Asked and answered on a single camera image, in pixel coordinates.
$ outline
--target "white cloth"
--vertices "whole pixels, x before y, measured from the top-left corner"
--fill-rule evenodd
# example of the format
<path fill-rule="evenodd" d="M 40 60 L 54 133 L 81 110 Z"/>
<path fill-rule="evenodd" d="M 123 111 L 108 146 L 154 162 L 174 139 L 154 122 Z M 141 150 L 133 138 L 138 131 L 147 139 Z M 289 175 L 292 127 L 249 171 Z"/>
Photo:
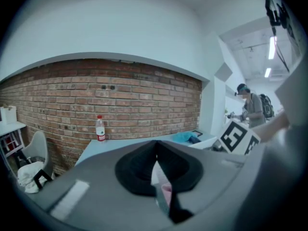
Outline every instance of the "white cloth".
<path fill-rule="evenodd" d="M 32 164 L 21 167 L 17 172 L 18 183 L 21 185 L 26 193 L 37 193 L 39 188 L 34 182 L 33 177 L 43 168 L 43 162 L 34 162 Z M 43 186 L 46 179 L 41 176 L 39 182 Z"/>

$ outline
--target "black bag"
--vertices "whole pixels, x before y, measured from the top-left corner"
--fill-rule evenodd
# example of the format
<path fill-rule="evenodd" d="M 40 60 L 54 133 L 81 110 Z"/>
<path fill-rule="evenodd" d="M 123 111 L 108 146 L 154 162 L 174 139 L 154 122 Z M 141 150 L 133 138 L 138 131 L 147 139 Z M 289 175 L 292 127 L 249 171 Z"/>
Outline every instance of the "black bag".
<path fill-rule="evenodd" d="M 274 109 L 273 105 L 271 104 L 270 98 L 265 94 L 259 95 L 261 101 L 262 101 L 262 107 L 263 107 L 263 114 L 265 118 L 271 118 L 274 116 Z"/>

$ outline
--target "white chair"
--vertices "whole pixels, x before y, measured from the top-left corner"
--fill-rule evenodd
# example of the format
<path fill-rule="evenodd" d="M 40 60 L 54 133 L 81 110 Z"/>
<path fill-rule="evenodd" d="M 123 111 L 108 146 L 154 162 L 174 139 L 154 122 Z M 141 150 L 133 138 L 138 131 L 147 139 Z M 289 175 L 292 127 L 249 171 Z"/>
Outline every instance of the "white chair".
<path fill-rule="evenodd" d="M 31 143 L 26 148 L 22 149 L 21 152 L 28 163 L 31 163 L 31 158 L 34 157 L 45 159 L 43 168 L 33 178 L 38 188 L 41 189 L 42 185 L 39 182 L 39 178 L 43 176 L 47 181 L 51 181 L 53 174 L 53 165 L 48 153 L 45 134 L 42 131 L 37 131 Z"/>

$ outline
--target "plastic water bottle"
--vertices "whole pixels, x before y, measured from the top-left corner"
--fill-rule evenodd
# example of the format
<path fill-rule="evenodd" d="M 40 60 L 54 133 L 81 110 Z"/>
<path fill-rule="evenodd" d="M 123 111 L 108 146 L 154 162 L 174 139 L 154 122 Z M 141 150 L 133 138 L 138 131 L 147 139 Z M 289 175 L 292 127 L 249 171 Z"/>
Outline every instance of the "plastic water bottle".
<path fill-rule="evenodd" d="M 102 116 L 101 115 L 97 116 L 96 135 L 97 135 L 97 140 L 98 141 L 104 141 L 105 140 L 105 127 L 104 127 L 104 122 L 102 120 Z"/>

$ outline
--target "brick wall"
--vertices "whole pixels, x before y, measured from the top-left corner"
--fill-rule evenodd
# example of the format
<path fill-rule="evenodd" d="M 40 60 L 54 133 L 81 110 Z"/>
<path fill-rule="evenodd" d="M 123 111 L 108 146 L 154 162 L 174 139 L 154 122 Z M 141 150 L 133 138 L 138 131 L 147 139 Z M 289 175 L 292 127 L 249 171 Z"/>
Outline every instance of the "brick wall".
<path fill-rule="evenodd" d="M 145 64 L 87 59 L 25 71 L 0 84 L 0 103 L 17 107 L 30 141 L 43 130 L 55 171 L 73 167 L 102 115 L 108 139 L 195 129 L 201 81 Z"/>

